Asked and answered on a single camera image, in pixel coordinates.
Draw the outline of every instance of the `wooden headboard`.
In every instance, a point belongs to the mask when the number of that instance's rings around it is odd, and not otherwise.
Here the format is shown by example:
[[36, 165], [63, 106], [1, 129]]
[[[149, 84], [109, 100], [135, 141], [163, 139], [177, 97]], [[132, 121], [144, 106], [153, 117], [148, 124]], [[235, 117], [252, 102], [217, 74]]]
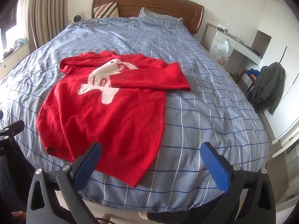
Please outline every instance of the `wooden headboard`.
[[110, 2], [117, 2], [119, 16], [124, 18], [138, 17], [142, 7], [156, 13], [182, 17], [183, 24], [191, 34], [198, 32], [204, 15], [204, 6], [189, 0], [93, 0], [92, 18], [95, 18], [95, 7]]

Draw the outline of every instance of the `curtain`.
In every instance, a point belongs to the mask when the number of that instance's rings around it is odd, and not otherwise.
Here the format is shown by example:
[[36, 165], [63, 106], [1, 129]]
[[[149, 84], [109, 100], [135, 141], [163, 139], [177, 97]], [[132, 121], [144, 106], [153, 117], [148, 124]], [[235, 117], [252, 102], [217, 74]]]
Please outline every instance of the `curtain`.
[[28, 4], [29, 0], [18, 0], [16, 20], [22, 37], [28, 37]]
[[31, 52], [53, 39], [67, 25], [67, 0], [29, 0], [27, 35]]

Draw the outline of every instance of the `cable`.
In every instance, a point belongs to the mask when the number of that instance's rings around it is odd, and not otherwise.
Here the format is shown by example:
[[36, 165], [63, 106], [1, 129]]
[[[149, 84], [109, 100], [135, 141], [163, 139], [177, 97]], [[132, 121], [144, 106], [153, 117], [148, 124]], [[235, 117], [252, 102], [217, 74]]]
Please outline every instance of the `cable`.
[[109, 222], [109, 223], [111, 223], [111, 224], [116, 224], [116, 223], [114, 223], [114, 222], [112, 222], [112, 221], [109, 221], [109, 220], [107, 220], [107, 219], [104, 219], [104, 218], [96, 217], [96, 219], [97, 219], [97, 220], [100, 220], [100, 221]]

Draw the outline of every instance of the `small fan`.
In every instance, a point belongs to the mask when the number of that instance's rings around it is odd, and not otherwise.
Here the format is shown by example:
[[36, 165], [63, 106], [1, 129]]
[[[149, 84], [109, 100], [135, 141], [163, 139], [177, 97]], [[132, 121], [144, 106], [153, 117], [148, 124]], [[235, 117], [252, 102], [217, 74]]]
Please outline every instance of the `small fan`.
[[82, 18], [81, 18], [80, 15], [76, 15], [76, 16], [73, 17], [73, 21], [72, 21], [72, 22], [73, 22], [73, 23], [80, 22], [81, 19], [82, 19]]

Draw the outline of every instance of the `gray pillow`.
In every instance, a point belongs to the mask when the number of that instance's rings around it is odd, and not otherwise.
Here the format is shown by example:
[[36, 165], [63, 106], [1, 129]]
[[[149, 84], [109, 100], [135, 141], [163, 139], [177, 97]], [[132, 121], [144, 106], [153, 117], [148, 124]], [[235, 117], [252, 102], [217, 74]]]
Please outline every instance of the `gray pillow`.
[[149, 10], [145, 7], [142, 7], [141, 10], [140, 10], [138, 18], [142, 18], [144, 16], [151, 16], [151, 17], [155, 17], [155, 18], [169, 18], [169, 19], [177, 20], [177, 21], [183, 23], [183, 18], [175, 18], [175, 17], [168, 16], [168, 15], [154, 13], [151, 10]]

